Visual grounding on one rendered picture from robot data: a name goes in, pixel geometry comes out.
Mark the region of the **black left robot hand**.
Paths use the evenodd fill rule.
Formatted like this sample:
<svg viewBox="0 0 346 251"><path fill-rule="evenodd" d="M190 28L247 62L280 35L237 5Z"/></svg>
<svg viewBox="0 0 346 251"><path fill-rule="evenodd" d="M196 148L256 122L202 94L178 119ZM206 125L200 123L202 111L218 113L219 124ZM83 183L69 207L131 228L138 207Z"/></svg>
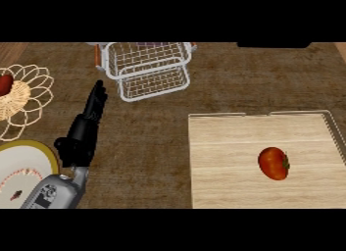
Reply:
<svg viewBox="0 0 346 251"><path fill-rule="evenodd" d="M54 141L64 168L88 167L92 163L106 100L104 82L98 80L89 94L85 111L74 118L67 136L58 137Z"/></svg>

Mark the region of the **pale wooden tray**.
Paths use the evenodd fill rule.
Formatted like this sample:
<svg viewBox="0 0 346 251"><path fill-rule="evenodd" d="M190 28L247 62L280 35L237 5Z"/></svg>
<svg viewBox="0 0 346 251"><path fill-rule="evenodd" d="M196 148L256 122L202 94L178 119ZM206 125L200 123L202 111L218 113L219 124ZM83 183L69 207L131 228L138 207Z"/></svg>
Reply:
<svg viewBox="0 0 346 251"><path fill-rule="evenodd" d="M188 117L194 208L346 208L346 143L326 110ZM271 179L258 156L286 152L289 175Z"/></svg>

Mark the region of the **red tomato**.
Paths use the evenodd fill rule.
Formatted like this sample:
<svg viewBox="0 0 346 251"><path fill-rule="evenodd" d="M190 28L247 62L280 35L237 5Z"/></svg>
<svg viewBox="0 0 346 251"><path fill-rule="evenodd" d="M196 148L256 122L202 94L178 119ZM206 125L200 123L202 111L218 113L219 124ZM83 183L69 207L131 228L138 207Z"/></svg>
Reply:
<svg viewBox="0 0 346 251"><path fill-rule="evenodd" d="M287 153L277 147L267 147L258 155L258 165L264 174L274 180L289 176L290 161Z"/></svg>

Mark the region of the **white plate with gold rim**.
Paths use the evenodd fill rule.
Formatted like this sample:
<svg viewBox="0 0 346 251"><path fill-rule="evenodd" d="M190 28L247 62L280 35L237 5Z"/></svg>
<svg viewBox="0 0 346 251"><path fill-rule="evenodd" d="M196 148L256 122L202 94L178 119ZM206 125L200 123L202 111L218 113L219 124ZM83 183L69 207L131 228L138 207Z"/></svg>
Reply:
<svg viewBox="0 0 346 251"><path fill-rule="evenodd" d="M0 209L20 209L39 182L58 174L49 147L33 140L0 145Z"/></svg>

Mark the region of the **red bell pepper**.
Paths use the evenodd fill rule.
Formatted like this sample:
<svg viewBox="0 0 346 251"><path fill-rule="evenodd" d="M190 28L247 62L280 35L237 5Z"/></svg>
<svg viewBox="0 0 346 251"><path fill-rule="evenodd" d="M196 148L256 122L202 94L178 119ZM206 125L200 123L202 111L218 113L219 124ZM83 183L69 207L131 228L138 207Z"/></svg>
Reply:
<svg viewBox="0 0 346 251"><path fill-rule="evenodd" d="M11 75L0 75L0 96L5 96L12 89L14 77Z"/></svg>

